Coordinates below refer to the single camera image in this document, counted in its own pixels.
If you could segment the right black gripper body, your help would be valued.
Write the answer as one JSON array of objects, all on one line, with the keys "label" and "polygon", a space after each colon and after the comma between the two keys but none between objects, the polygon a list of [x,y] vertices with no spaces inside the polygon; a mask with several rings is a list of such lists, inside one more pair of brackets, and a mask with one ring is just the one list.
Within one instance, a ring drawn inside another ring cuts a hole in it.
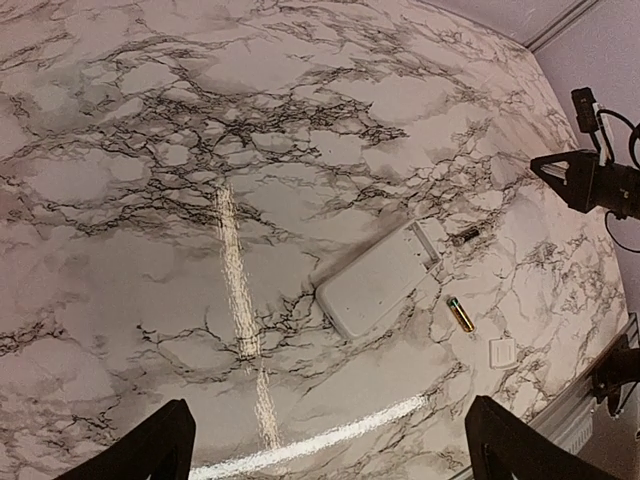
[{"label": "right black gripper body", "polygon": [[567,153],[566,161],[568,206],[581,213],[588,213],[595,207],[604,207],[599,155],[589,150],[571,151]]}]

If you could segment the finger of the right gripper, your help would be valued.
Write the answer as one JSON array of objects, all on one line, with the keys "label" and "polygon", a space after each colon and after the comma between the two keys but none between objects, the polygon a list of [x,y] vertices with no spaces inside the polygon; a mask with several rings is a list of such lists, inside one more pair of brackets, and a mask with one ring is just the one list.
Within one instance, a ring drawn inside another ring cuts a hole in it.
[{"label": "finger of the right gripper", "polygon": [[556,193],[568,193],[566,187],[567,153],[541,156],[530,161],[531,171]]}]

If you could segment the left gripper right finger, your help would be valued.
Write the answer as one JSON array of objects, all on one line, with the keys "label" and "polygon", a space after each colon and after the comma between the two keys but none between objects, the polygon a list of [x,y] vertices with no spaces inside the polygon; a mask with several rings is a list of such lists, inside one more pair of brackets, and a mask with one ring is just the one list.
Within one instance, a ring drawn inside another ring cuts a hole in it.
[{"label": "left gripper right finger", "polygon": [[537,433],[489,396],[477,396],[465,417],[476,479],[614,480]]}]

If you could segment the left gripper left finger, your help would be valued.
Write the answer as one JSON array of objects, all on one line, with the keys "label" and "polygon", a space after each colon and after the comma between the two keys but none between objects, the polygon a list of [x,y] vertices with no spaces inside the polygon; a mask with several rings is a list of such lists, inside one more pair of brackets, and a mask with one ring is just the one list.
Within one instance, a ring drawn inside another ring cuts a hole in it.
[{"label": "left gripper left finger", "polygon": [[95,457],[59,480],[187,480],[195,420],[184,399],[171,400]]}]

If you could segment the white battery cover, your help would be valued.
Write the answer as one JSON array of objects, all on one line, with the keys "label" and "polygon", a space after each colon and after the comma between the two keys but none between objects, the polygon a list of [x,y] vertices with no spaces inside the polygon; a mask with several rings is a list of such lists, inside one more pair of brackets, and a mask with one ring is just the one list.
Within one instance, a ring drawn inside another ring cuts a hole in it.
[{"label": "white battery cover", "polygon": [[492,370],[505,370],[517,364],[517,344],[513,338],[489,341],[489,365]]}]

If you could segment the black AAA battery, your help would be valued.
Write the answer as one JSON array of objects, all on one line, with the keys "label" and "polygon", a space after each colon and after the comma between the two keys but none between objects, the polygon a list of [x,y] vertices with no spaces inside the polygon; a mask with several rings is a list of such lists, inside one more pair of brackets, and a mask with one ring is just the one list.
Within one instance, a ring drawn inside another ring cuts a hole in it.
[{"label": "black AAA battery", "polygon": [[452,238],[452,244],[455,246],[461,246],[465,243],[479,237],[481,230],[478,227],[470,227],[460,232]]}]

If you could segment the batteries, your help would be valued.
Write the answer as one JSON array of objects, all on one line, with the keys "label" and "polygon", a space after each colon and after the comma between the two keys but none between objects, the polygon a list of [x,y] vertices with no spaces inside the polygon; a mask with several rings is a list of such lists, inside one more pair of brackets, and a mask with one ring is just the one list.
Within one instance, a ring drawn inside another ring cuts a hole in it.
[{"label": "batteries", "polygon": [[475,331],[474,323],[463,308],[461,302],[456,297],[448,297],[446,304],[465,333],[472,333]]}]

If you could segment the white remote control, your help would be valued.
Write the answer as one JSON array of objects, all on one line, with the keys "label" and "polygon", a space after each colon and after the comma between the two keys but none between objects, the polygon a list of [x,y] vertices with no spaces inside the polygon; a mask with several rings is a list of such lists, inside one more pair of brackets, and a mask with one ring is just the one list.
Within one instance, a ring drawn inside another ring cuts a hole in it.
[{"label": "white remote control", "polygon": [[368,333],[441,263],[425,219],[386,235],[316,289],[316,299],[347,339]]}]

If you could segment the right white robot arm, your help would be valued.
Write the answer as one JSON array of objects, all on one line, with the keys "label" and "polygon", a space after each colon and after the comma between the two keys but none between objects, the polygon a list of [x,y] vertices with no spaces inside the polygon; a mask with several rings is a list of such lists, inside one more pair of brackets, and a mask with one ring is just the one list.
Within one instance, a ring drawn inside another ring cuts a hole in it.
[{"label": "right white robot arm", "polygon": [[595,118],[601,131],[606,130],[604,115],[622,121],[631,129],[629,149],[633,166],[615,162],[611,139],[604,135],[606,160],[601,159],[598,151],[581,149],[534,158],[530,161],[530,169],[572,210],[587,214],[602,207],[607,218],[638,219],[639,163],[635,144],[639,141],[639,126],[613,110],[599,109]]}]

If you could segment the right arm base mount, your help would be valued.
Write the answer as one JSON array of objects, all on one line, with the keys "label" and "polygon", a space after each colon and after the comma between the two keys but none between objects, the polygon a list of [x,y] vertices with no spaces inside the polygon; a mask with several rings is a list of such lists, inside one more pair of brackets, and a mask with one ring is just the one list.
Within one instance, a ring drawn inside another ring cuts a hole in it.
[{"label": "right arm base mount", "polygon": [[615,418],[621,409],[622,387],[639,382],[639,348],[632,348],[628,337],[621,335],[596,363],[591,379],[596,402],[606,402],[609,415]]}]

